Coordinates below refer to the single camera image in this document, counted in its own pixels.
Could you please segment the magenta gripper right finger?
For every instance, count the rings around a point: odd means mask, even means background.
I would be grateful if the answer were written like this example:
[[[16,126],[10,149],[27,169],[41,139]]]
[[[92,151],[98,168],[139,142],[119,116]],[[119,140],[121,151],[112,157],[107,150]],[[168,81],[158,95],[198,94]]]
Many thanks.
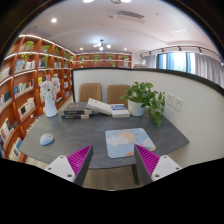
[[[134,156],[145,185],[181,170],[168,155],[159,156],[140,145],[134,146]]]

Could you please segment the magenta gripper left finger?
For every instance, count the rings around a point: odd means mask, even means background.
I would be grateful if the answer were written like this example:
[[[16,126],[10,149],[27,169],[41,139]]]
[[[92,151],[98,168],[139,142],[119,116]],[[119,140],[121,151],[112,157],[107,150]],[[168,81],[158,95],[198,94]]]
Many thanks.
[[[82,186],[93,156],[93,146],[88,145],[69,156],[60,155],[45,170],[65,180]]]

